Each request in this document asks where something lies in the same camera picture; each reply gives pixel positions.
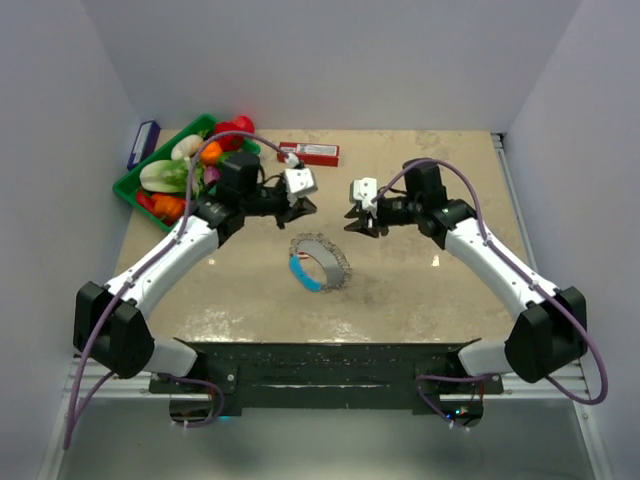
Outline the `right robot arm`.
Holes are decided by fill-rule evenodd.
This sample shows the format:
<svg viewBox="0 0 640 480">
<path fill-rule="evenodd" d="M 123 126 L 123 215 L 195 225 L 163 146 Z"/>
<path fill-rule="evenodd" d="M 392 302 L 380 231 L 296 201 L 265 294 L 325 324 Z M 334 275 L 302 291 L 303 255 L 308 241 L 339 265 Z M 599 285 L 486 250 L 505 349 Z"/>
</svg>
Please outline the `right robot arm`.
<svg viewBox="0 0 640 480">
<path fill-rule="evenodd" d="M 438 163 L 408 161 L 400 176 L 406 191 L 395 197 L 374 178 L 351 183 L 347 230 L 378 238 L 395 226 L 416 226 L 464 263 L 514 321 L 504 341 L 476 340 L 458 350 L 458 360 L 445 369 L 452 390 L 469 392 L 488 374 L 514 373 L 535 383 L 586 353 L 586 300 L 576 288 L 560 289 L 508 250 L 476 202 L 449 198 Z"/>
</svg>

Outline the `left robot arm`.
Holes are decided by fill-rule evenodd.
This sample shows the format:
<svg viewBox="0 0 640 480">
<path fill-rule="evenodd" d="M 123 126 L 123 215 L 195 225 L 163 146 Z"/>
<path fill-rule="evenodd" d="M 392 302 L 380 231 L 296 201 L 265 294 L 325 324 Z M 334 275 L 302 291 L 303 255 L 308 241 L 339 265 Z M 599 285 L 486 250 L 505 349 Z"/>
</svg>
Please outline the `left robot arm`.
<svg viewBox="0 0 640 480">
<path fill-rule="evenodd" d="M 271 216 L 284 228 L 316 212 L 313 172 L 294 155 L 277 183 L 258 180 L 260 159 L 240 152 L 223 163 L 212 191 L 188 203 L 175 227 L 127 271 L 104 285 L 88 282 L 76 295 L 73 345 L 116 375 L 168 374 L 185 392 L 200 390 L 207 368 L 195 348 L 157 340 L 146 323 L 171 288 L 198 262 L 239 231 L 248 217 Z"/>
</svg>

